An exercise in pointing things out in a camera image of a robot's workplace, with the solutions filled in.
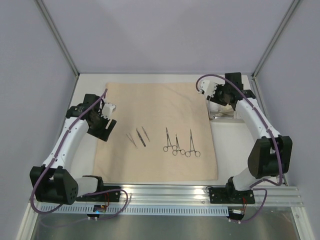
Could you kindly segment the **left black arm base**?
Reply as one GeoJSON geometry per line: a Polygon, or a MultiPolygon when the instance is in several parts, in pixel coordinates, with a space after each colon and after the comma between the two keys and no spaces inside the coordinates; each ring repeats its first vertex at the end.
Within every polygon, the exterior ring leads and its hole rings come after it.
{"type": "Polygon", "coordinates": [[[85,195],[76,198],[77,202],[110,202],[110,203],[118,203],[120,200],[120,186],[118,185],[107,185],[103,186],[102,189],[98,190],[98,192],[105,192],[97,195],[85,195]]]}

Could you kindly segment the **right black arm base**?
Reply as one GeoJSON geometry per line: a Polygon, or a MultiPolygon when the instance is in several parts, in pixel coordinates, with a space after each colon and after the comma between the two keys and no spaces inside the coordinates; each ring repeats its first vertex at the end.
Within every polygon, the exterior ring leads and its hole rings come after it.
{"type": "Polygon", "coordinates": [[[249,204],[256,203],[252,190],[237,191],[226,187],[208,186],[206,191],[211,204],[249,204]]]}

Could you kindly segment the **small hemostat forceps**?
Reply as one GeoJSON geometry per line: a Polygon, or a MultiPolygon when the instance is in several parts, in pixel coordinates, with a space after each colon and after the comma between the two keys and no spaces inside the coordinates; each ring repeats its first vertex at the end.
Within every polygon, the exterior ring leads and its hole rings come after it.
{"type": "Polygon", "coordinates": [[[178,140],[178,135],[175,134],[175,140],[176,140],[176,145],[175,145],[175,149],[172,151],[172,154],[174,156],[177,156],[178,153],[180,153],[181,155],[184,155],[186,153],[186,151],[182,148],[180,148],[180,144],[179,144],[179,140],[178,140]]]}

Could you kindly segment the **straight steel tweezers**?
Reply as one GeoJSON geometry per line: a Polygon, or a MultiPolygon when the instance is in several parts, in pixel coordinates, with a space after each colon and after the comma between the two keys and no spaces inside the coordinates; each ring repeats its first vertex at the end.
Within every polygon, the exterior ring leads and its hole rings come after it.
{"type": "Polygon", "coordinates": [[[144,132],[144,134],[145,134],[145,136],[146,136],[147,140],[150,142],[150,138],[149,138],[149,136],[148,136],[148,134],[147,134],[147,132],[146,132],[145,128],[144,128],[143,126],[141,126],[141,128],[142,128],[142,130],[143,130],[143,132],[144,132]]]}

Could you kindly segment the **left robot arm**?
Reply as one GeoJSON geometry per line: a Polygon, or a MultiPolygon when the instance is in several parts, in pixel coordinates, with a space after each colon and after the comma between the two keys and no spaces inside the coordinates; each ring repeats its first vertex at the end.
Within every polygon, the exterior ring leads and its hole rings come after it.
{"type": "Polygon", "coordinates": [[[69,172],[83,137],[88,134],[106,142],[117,123],[111,118],[117,106],[105,102],[104,98],[86,94],[81,103],[67,110],[63,131],[53,150],[41,166],[34,166],[29,173],[33,186],[31,195],[37,201],[71,205],[85,195],[95,201],[104,197],[101,177],[75,178],[69,172]]]}

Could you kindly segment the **steel hemostat forceps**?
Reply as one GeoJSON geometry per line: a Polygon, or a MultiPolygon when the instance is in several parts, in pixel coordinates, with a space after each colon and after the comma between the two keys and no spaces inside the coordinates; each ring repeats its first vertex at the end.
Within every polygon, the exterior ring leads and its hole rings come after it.
{"type": "Polygon", "coordinates": [[[166,141],[167,141],[167,144],[163,147],[163,151],[164,151],[164,152],[168,152],[169,149],[176,150],[176,149],[177,149],[177,146],[171,143],[171,139],[170,139],[169,131],[168,131],[168,128],[167,128],[167,127],[165,128],[165,131],[166,131],[166,141]]]}

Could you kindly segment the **long needle holder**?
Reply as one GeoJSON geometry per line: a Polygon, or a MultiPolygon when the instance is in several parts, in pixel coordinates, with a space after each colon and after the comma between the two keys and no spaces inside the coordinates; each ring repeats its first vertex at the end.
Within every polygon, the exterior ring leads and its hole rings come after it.
{"type": "Polygon", "coordinates": [[[189,158],[192,155],[192,153],[197,158],[201,156],[201,152],[195,149],[193,133],[192,133],[192,130],[190,129],[189,130],[189,150],[185,152],[185,156],[189,158]]]}

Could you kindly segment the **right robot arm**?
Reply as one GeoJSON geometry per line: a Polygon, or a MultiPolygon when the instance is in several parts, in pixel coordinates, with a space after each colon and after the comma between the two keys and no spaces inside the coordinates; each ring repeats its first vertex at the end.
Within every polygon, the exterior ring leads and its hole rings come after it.
{"type": "Polygon", "coordinates": [[[236,203],[244,196],[243,191],[251,190],[262,182],[275,186],[283,183],[283,176],[290,166],[293,141],[270,124],[254,93],[244,89],[241,73],[226,73],[223,79],[225,83],[217,86],[214,100],[232,106],[255,141],[247,167],[228,180],[232,186],[226,188],[225,196],[228,201],[236,203]]]}

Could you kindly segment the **white gauze pad stack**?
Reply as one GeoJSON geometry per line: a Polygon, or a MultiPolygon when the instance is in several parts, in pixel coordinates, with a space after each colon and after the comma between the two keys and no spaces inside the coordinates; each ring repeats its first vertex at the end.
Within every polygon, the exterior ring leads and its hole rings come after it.
{"type": "Polygon", "coordinates": [[[223,107],[215,102],[209,102],[208,104],[210,112],[221,112],[223,107]]]}

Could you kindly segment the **thin steel tweezers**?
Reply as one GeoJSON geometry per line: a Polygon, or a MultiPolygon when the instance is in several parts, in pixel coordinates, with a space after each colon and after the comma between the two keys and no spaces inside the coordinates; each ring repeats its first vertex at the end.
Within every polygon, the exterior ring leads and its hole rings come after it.
{"type": "Polygon", "coordinates": [[[127,133],[126,136],[128,137],[128,139],[133,143],[133,145],[135,146],[135,148],[137,149],[137,145],[132,137],[132,135],[130,133],[127,133]]]}

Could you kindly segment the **curved tip steel tweezers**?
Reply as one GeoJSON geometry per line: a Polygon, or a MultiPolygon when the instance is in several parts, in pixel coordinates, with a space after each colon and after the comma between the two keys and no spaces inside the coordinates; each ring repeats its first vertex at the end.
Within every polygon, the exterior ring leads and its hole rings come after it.
{"type": "Polygon", "coordinates": [[[139,137],[142,145],[143,145],[144,147],[146,147],[145,141],[143,140],[142,135],[140,134],[138,128],[136,128],[136,133],[137,133],[137,135],[138,135],[138,137],[139,137]]]}

